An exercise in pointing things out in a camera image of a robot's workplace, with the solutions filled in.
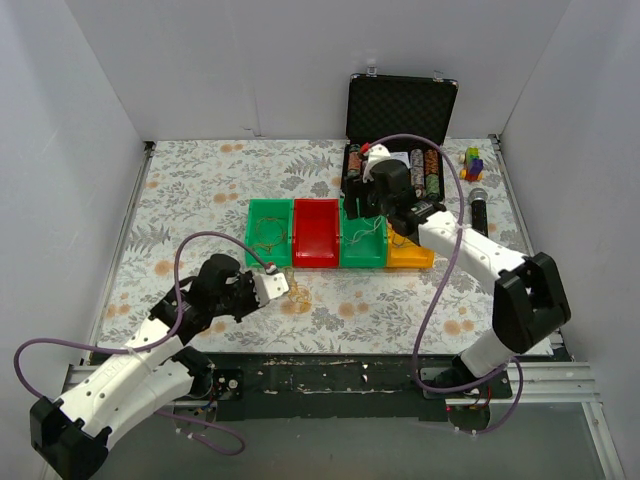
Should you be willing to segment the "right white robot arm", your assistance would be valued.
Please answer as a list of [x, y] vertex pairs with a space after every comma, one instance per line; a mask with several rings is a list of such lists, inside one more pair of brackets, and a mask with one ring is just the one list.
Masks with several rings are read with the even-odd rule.
[[374, 213], [415, 245], [445, 257], [493, 297], [490, 328], [430, 381], [412, 367], [415, 382], [430, 393], [475, 397], [512, 357], [528, 352], [571, 318], [556, 262], [540, 252], [510, 250], [459, 222], [443, 205], [420, 200], [407, 166], [388, 154], [370, 154], [363, 186]]

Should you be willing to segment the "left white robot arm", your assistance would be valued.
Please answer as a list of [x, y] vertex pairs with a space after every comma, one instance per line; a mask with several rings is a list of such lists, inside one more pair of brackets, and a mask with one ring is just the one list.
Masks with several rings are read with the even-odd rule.
[[211, 256], [151, 309], [124, 354], [57, 399], [43, 397], [31, 407], [33, 448], [61, 478], [88, 479], [124, 434], [165, 404], [211, 396], [211, 361], [189, 343], [216, 317], [241, 321], [268, 304], [266, 279], [241, 271], [227, 255]]

